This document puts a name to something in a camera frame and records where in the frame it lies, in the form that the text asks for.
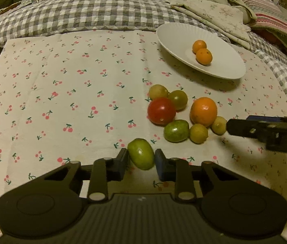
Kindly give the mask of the green round tomato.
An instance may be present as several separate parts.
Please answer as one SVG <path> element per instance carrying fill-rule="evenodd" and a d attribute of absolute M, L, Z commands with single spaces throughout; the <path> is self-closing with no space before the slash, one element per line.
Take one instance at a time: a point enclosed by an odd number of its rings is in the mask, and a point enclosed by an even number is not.
<path fill-rule="evenodd" d="M 186 120 L 174 120 L 165 126 L 163 135 L 169 142 L 183 142 L 189 137 L 189 123 Z"/>

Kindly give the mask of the green oval tomato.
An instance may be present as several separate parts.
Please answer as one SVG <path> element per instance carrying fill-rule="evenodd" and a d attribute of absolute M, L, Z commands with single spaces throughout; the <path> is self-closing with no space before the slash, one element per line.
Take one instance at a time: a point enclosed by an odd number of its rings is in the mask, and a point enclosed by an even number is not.
<path fill-rule="evenodd" d="M 149 170 L 154 167 L 154 152 L 147 140 L 136 138 L 127 145 L 127 150 L 137 168 Z"/>

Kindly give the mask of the yellow small fruit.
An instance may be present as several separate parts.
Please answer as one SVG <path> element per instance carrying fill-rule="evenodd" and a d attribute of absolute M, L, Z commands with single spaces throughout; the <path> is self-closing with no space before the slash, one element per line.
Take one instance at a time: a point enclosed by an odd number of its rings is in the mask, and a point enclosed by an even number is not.
<path fill-rule="evenodd" d="M 204 143 L 208 136 L 208 129 L 202 124 L 194 124 L 190 128 L 190 140 L 196 144 Z"/>
<path fill-rule="evenodd" d="M 221 116 L 217 116 L 211 125 L 213 133 L 223 135 L 227 131 L 227 120 Z"/>

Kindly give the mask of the red tomato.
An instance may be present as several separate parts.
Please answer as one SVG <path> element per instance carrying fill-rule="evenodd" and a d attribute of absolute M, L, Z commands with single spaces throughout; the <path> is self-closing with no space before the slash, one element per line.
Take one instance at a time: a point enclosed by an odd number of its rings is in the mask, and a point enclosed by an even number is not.
<path fill-rule="evenodd" d="M 176 109 L 169 98 L 156 98 L 148 105 L 147 115 L 152 123 L 166 125 L 174 120 Z"/>

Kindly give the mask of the large orange mandarin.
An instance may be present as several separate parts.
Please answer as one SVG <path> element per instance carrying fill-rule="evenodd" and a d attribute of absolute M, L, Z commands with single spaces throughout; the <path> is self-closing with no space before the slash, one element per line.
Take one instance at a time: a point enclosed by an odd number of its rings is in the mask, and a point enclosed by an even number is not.
<path fill-rule="evenodd" d="M 201 124 L 208 128 L 217 117 L 216 103 L 207 97 L 196 99 L 190 109 L 190 119 L 194 124 Z"/>

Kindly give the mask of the green-red tomato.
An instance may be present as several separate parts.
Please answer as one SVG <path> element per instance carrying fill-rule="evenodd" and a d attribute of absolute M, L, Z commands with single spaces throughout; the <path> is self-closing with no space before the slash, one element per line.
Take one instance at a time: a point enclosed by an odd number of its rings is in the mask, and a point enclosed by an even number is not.
<path fill-rule="evenodd" d="M 188 96 L 183 90 L 175 90 L 171 92 L 168 95 L 168 98 L 177 111 L 181 111 L 187 106 Z"/>

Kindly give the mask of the yellow-green tomato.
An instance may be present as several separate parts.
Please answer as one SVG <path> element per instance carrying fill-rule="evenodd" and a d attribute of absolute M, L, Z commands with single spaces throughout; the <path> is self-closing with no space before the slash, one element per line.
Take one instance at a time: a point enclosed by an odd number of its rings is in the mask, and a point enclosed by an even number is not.
<path fill-rule="evenodd" d="M 148 91 L 148 95 L 151 100 L 155 100 L 157 98 L 167 98 L 169 95 L 169 91 L 165 86 L 160 84 L 155 84 L 150 87 Z"/>

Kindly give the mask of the colourful book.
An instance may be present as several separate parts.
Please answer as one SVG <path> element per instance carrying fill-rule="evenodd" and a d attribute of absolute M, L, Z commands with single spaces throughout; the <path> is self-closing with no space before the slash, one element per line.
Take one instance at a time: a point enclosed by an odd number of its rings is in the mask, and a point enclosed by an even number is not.
<path fill-rule="evenodd" d="M 273 45 L 277 45 L 279 49 L 287 56 L 287 35 L 273 30 L 261 29 L 258 34 Z"/>

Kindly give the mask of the cherry print cloth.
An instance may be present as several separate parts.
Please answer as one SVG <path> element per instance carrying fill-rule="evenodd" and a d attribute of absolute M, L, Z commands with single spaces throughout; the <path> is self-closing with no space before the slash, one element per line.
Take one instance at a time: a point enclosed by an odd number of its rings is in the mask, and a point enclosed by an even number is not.
<path fill-rule="evenodd" d="M 147 118 L 148 91 L 160 84 L 189 101 L 212 99 L 225 119 L 287 116 L 287 98 L 271 69 L 235 47 L 246 66 L 238 81 L 191 69 L 152 32 L 93 31 L 7 41 L 0 55 L 0 196 L 50 170 L 115 157 L 143 138 L 168 158 L 213 161 L 287 200 L 287 154 L 254 139 L 210 132 L 200 145 L 169 143 Z M 287 239 L 287 225 L 283 233 Z"/>

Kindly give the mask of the white paper plate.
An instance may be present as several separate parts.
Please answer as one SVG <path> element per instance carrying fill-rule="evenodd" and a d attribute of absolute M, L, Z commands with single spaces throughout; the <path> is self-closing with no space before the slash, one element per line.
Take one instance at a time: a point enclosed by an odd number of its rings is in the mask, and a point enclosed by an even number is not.
<path fill-rule="evenodd" d="M 215 33 L 189 24 L 168 23 L 159 26 L 156 34 L 167 52 L 197 71 L 222 79 L 240 79 L 246 73 L 246 66 L 238 52 Z M 192 51 L 196 40 L 206 42 L 213 56 L 210 64 L 202 65 L 196 60 Z"/>

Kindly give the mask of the small orange kumquat front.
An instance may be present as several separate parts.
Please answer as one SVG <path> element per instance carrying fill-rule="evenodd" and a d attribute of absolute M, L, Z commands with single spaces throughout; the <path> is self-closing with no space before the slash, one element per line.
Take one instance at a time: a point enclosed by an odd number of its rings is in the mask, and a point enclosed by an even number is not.
<path fill-rule="evenodd" d="M 195 56 L 196 60 L 202 65 L 209 65 L 213 60 L 211 52 L 206 48 L 199 49 Z"/>

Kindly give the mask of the small orange kumquat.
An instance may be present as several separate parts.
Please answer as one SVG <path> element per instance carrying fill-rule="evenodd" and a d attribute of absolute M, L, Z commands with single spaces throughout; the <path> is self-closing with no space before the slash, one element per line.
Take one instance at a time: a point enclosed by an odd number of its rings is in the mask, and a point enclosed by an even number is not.
<path fill-rule="evenodd" d="M 196 54 L 200 49 L 206 49 L 207 45 L 203 40 L 196 40 L 192 45 L 192 52 Z"/>
<path fill-rule="evenodd" d="M 206 48 L 199 49 L 195 56 L 196 60 L 202 65 L 209 65 L 213 60 L 211 52 Z"/>

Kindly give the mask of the small orange kumquat back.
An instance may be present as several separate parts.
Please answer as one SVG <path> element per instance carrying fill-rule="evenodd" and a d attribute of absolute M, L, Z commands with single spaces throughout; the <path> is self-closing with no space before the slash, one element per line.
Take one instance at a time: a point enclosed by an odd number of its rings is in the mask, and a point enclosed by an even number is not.
<path fill-rule="evenodd" d="M 192 45 L 192 52 L 196 54 L 200 49 L 206 49 L 207 45 L 203 40 L 196 40 Z"/>

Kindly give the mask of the folded floral cloth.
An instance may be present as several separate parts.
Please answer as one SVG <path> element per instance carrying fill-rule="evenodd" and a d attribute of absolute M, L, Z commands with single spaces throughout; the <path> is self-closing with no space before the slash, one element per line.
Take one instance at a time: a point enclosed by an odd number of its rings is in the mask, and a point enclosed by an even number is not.
<path fill-rule="evenodd" d="M 208 0 L 167 0 L 170 6 L 215 29 L 242 47 L 250 48 L 250 27 L 243 24 L 243 12 L 230 5 Z"/>

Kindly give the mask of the grey checkered blanket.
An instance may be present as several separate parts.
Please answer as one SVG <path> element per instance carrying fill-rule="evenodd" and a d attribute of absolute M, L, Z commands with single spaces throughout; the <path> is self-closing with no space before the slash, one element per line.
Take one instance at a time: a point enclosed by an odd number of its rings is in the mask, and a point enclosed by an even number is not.
<path fill-rule="evenodd" d="M 21 0 L 14 9 L 0 9 L 0 47 L 20 37 L 86 30 L 154 31 L 165 23 L 191 24 L 252 51 L 271 67 L 287 96 L 287 57 L 276 47 L 251 32 L 241 39 L 209 16 L 162 0 Z"/>

